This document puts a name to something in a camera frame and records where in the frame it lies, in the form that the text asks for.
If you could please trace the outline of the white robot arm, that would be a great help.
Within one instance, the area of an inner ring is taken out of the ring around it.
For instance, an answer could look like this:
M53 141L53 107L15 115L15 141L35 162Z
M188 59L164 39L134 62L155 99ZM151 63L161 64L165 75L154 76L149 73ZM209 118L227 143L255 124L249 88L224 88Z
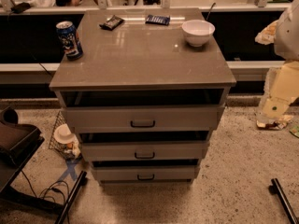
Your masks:
M274 48L285 60L299 60L299 0L293 0L278 19Z

